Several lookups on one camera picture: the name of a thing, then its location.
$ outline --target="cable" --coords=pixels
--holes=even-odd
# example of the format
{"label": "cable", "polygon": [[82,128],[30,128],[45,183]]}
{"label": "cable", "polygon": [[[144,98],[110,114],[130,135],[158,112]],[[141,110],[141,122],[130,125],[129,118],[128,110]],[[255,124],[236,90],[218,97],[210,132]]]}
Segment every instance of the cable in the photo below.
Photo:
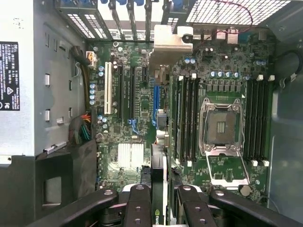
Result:
{"label": "cable", "polygon": [[278,206],[276,205],[276,203],[270,197],[268,197],[266,195],[262,195],[260,198],[258,198],[258,200],[256,201],[256,203],[260,204],[261,200],[264,199],[264,198],[268,199],[274,205],[276,211],[278,213],[280,213],[280,210],[279,210]]}
{"label": "cable", "polygon": [[235,5],[237,7],[245,9],[247,11],[247,13],[249,14],[249,16],[250,16],[250,26],[248,28],[244,29],[243,31],[238,31],[238,32],[233,32],[233,33],[232,32],[228,32],[228,31],[223,31],[223,30],[216,31],[213,35],[211,35],[211,36],[207,37],[205,40],[203,40],[201,42],[201,44],[198,47],[195,48],[196,51],[197,51],[198,48],[200,48],[200,46],[202,44],[205,43],[205,41],[207,41],[208,39],[212,38],[213,36],[215,36],[219,32],[224,32],[226,34],[232,34],[232,35],[240,34],[240,33],[244,33],[244,32],[249,31],[251,29],[252,25],[253,25],[253,18],[252,18],[251,12],[249,11],[249,9],[247,7],[245,7],[245,6],[243,6],[243,5],[239,4],[239,3],[232,2],[232,1],[223,1],[223,0],[214,0],[214,1],[216,1],[217,3],[224,3],[224,4],[228,4],[228,5]]}

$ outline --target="metal bracket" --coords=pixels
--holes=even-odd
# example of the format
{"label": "metal bracket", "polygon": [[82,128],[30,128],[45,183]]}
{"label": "metal bracket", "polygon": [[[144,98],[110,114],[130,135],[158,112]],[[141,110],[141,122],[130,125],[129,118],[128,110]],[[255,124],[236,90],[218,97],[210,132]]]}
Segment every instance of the metal bracket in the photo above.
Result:
{"label": "metal bracket", "polygon": [[178,33],[172,34],[171,26],[155,25],[154,48],[150,53],[150,74],[155,76],[155,71],[161,66],[174,65],[183,54],[193,52],[193,44],[185,43],[183,37],[193,35],[193,28],[187,26],[178,27]]}
{"label": "metal bracket", "polygon": [[[225,144],[217,146],[215,144],[205,143],[206,126],[207,119],[209,117],[209,111],[214,111],[216,109],[224,109],[226,111],[236,112],[240,116],[239,124],[239,139],[234,144]],[[228,190],[238,189],[240,185],[248,185],[250,183],[249,175],[246,170],[242,155],[241,155],[241,143],[244,141],[244,131],[243,131],[243,113],[242,105],[239,99],[236,99],[233,104],[213,104],[208,98],[205,98],[201,109],[200,109],[200,129],[199,129],[199,148],[202,155],[206,155],[209,175],[211,178],[212,185],[221,185]],[[214,179],[212,176],[212,169],[210,166],[209,157],[219,156],[220,154],[225,154],[226,156],[239,157],[241,159],[245,178],[240,180],[233,180],[232,182],[227,182],[225,179]]]}
{"label": "metal bracket", "polygon": [[138,36],[137,36],[137,28],[136,28],[136,20],[134,18],[134,0],[127,0],[127,12],[129,16],[129,20],[131,22],[131,29],[133,33],[133,40],[138,41]]}

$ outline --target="white connector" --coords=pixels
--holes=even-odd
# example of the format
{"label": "white connector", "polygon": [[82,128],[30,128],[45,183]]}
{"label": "white connector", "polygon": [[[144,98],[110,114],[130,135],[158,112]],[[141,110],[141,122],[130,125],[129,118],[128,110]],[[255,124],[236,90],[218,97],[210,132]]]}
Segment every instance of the white connector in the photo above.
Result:
{"label": "white connector", "polygon": [[105,62],[104,114],[112,113],[112,63]]}

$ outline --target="black dimm slot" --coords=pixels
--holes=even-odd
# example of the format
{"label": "black dimm slot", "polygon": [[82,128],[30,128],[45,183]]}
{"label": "black dimm slot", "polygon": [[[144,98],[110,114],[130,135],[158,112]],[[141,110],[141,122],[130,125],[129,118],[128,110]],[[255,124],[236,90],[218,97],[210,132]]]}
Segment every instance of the black dimm slot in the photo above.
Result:
{"label": "black dimm slot", "polygon": [[119,114],[118,117],[123,120],[123,110],[124,110],[124,76],[123,76],[123,66],[118,66],[118,79],[119,79]]}
{"label": "black dimm slot", "polygon": [[199,79],[194,81],[193,87],[193,104],[192,104],[192,141],[191,141],[191,159],[196,161],[196,149],[197,149],[197,113],[198,113],[198,95],[199,95]]}
{"label": "black dimm slot", "polygon": [[186,89],[187,89],[187,81],[186,78],[182,80],[182,94],[181,94],[181,115],[180,115],[180,133],[179,133],[179,151],[180,151],[180,161],[185,162],[186,160],[186,153],[184,150],[184,136],[185,136],[185,109],[186,109]]}
{"label": "black dimm slot", "polygon": [[134,107],[135,107],[135,92],[136,92],[136,76],[135,76],[135,67],[130,69],[130,93],[129,93],[129,117],[134,119]]}
{"label": "black dimm slot", "polygon": [[256,134],[257,134],[257,115],[258,115],[258,90],[259,83],[254,81],[253,84],[253,97],[252,97],[252,123],[251,123],[251,144],[250,150],[253,152],[253,158],[256,158]]}
{"label": "black dimm slot", "polygon": [[261,137],[261,159],[265,157],[265,141],[266,141],[266,134],[267,134],[267,114],[268,114],[268,99],[269,99],[269,90],[268,90],[269,82],[264,81],[264,101],[263,101],[263,117],[262,117],[262,137]]}
{"label": "black dimm slot", "polygon": [[185,134],[185,144],[186,144],[186,160],[191,161],[191,140],[192,140],[192,99],[193,99],[193,81],[188,79],[187,82],[187,107],[186,107],[186,134]]}
{"label": "black dimm slot", "polygon": [[247,99],[246,99],[246,118],[245,118],[245,144],[244,158],[250,159],[250,128],[251,128],[251,112],[252,112],[252,80],[247,82]]}
{"label": "black dimm slot", "polygon": [[174,154],[174,158],[180,158],[178,155],[178,126],[179,126],[179,97],[180,97],[180,93],[179,93],[179,89],[180,89],[180,82],[177,81],[177,88],[176,88],[176,106],[175,106],[175,154]]}
{"label": "black dimm slot", "polygon": [[263,136],[262,132],[262,122],[263,122],[263,100],[264,100],[264,82],[261,81],[258,83],[258,115],[257,115],[257,126],[256,126],[256,152],[255,158],[256,160],[260,159],[261,153],[261,138]]}

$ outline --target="ram slot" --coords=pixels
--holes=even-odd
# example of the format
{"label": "ram slot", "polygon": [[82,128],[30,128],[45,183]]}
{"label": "ram slot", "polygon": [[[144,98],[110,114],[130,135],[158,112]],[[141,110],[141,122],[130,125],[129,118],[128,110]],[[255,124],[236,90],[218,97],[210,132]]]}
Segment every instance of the ram slot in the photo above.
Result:
{"label": "ram slot", "polygon": [[181,94],[179,100],[180,106],[180,114],[179,114],[179,130],[178,130],[178,151],[179,151],[179,158],[181,162],[185,162],[186,160],[186,153],[184,150],[184,136],[185,136],[185,109],[186,109],[186,78],[183,78],[181,81]]}
{"label": "ram slot", "polygon": [[250,157],[255,158],[256,152],[256,126],[257,126],[257,115],[258,115],[258,87],[259,83],[253,81],[252,84],[252,113],[251,113],[251,128],[250,128]]}
{"label": "ram slot", "polygon": [[255,159],[260,160],[261,154],[261,138],[264,136],[262,130],[263,125],[263,109],[264,109],[264,82],[260,81],[258,86],[258,105],[257,105],[257,123],[256,123],[256,146],[255,146]]}
{"label": "ram slot", "polygon": [[264,81],[264,101],[263,101],[263,116],[262,116],[262,137],[261,137],[261,153],[260,153],[260,158],[261,159],[266,159],[265,157],[265,141],[266,141],[266,136],[267,136],[267,116],[268,116],[268,100],[269,100],[269,82]]}
{"label": "ram slot", "polygon": [[112,113],[112,63],[105,62],[104,114]]}
{"label": "ram slot", "polygon": [[130,92],[129,92],[129,118],[134,119],[135,92],[136,92],[136,68],[130,68]]}
{"label": "ram slot", "polygon": [[191,79],[187,79],[187,90],[186,90],[186,113],[185,113],[185,151],[186,151],[186,160],[191,161],[191,139],[192,139],[192,131],[191,129],[191,117],[192,117],[192,91],[193,91],[193,81]]}
{"label": "ram slot", "polygon": [[176,87],[176,102],[175,102],[175,123],[174,123],[174,129],[175,129],[175,152],[174,152],[174,158],[179,159],[179,149],[178,149],[178,127],[179,127],[179,107],[180,107],[180,81],[177,81],[177,87]]}
{"label": "ram slot", "polygon": [[124,110],[124,76],[123,76],[123,66],[118,66],[118,93],[119,93],[119,111],[118,117],[123,120],[123,110]]}
{"label": "ram slot", "polygon": [[243,156],[246,161],[250,160],[250,128],[252,112],[252,80],[247,82],[246,118],[245,118],[245,144]]}
{"label": "ram slot", "polygon": [[190,154],[191,161],[196,161],[196,149],[197,149],[197,113],[198,113],[198,94],[199,94],[199,80],[194,81],[193,93],[192,93],[192,117],[191,117],[191,142],[190,142]]}

